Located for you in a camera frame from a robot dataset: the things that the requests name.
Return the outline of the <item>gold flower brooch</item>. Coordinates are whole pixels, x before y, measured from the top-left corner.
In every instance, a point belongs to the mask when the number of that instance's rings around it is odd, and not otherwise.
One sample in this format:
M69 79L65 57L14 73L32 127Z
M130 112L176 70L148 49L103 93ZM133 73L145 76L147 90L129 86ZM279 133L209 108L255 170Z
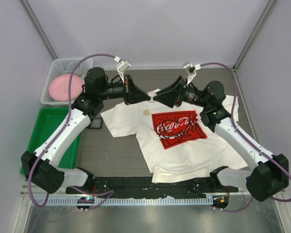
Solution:
M145 116L149 116L149 115L150 115L150 110L149 110L149 109L144 110L144 111L143 111L143 114L144 114Z

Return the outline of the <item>white printed t-shirt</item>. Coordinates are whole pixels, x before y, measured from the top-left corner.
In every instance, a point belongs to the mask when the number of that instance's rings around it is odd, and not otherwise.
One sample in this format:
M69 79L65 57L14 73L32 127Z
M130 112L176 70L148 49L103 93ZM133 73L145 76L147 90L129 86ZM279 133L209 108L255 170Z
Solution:
M149 109L150 115L143 111ZM201 121L202 108L182 103L169 108L159 102L117 104L101 113L113 137L135 135L154 183L204 178L228 166L241 169L244 159Z

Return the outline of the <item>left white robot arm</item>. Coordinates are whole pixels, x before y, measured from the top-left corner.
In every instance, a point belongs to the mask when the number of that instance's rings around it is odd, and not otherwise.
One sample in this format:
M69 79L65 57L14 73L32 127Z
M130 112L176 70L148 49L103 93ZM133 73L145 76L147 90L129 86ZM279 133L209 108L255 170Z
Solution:
M69 186L76 186L84 194L93 190L91 173L81 168L58 168L58 164L75 138L103 109L104 100L123 99L126 105L150 100L148 93L137 87L130 75L120 73L118 76L120 80L115 82L109 80L100 67L88 70L82 93L75 98L63 122L44 144L21 156L24 175L29 182L49 194Z

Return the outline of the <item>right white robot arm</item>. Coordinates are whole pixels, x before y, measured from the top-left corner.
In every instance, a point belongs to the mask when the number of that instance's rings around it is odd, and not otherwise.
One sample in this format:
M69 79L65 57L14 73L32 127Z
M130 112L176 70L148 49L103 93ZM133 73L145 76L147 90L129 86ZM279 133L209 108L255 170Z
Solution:
M233 114L223 106L226 98L221 82L211 81L203 90L198 90L182 78L157 92L154 101L170 108L183 102L202 107L203 124L222 137L245 160L248 171L229 167L218 168L217 175L209 180L213 191L222 191L226 186L247 190L258 201L265 201L289 185L289 162L283 155L274 155L237 126Z

